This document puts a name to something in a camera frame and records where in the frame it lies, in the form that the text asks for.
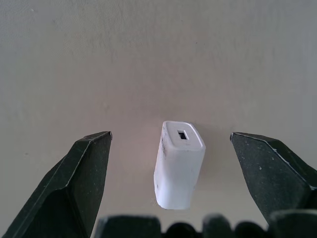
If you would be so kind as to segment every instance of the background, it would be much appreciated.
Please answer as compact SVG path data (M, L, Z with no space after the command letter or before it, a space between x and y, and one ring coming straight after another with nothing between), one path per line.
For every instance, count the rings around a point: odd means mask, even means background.
M99 216L153 214L201 229L265 220L232 131L282 140L317 168L317 1L0 1L0 234L46 172L87 134L111 130ZM207 150L190 210L156 204L165 120Z

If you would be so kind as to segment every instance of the white usb charger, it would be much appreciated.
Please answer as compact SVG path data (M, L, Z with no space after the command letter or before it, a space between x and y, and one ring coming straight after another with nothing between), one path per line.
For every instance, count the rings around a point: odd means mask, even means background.
M205 144L192 124L163 123L154 171L155 195L162 208L181 210L190 207L205 150Z

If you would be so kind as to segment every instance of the white wall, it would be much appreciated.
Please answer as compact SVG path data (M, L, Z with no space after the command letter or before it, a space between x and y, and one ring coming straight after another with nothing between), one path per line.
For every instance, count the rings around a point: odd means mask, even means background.
M231 131L278 138L317 168L317 1L0 1L0 233L84 135L113 132L99 216L155 214L201 228L264 218ZM189 211L155 202L164 120L207 152Z

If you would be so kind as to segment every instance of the usb port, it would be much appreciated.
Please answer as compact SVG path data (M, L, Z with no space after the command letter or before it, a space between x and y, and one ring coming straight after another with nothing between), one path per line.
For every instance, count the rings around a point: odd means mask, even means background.
M178 135L182 140L187 140L186 134L184 130L178 130Z

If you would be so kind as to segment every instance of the black plastic part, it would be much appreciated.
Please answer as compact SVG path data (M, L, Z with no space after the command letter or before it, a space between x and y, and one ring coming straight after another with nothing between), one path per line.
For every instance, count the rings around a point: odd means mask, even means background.
M287 210L274 212L269 221L270 238L316 238L316 210Z
M155 217L115 216L98 222L95 238L160 238L160 223Z
M89 238L104 193L111 132L76 141L42 179L4 238Z
M228 220L222 215L209 215L203 221L203 238L234 238Z
M317 208L317 171L281 141L239 132L230 139L249 192L267 221L274 211Z
M265 238L265 231L253 222L241 222L235 231L237 238Z
M199 238L201 237L195 229L183 222L175 223L171 225L165 233L165 238L175 238L175 237L182 237L182 238Z

